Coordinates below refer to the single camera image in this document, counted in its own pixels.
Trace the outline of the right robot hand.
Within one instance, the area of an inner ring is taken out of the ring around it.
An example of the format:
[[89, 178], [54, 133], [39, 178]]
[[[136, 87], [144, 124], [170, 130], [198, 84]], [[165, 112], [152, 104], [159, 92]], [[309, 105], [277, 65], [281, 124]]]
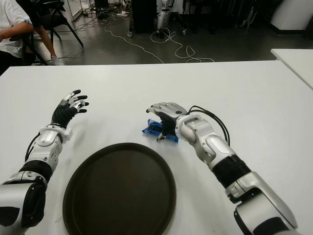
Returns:
[[164, 140], [169, 134], [175, 131], [177, 119], [187, 115], [187, 111], [180, 105], [173, 102], [161, 102], [151, 105], [147, 113], [154, 113], [161, 119], [161, 133], [157, 137], [157, 142]]

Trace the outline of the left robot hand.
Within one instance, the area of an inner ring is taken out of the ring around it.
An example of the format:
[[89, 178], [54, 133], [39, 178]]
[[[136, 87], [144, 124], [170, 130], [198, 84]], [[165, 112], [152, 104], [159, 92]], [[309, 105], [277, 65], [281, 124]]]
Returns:
[[79, 113], [86, 113], [87, 95], [79, 95], [81, 90], [74, 90], [61, 99], [54, 110], [51, 118], [51, 125], [67, 128], [69, 122]]

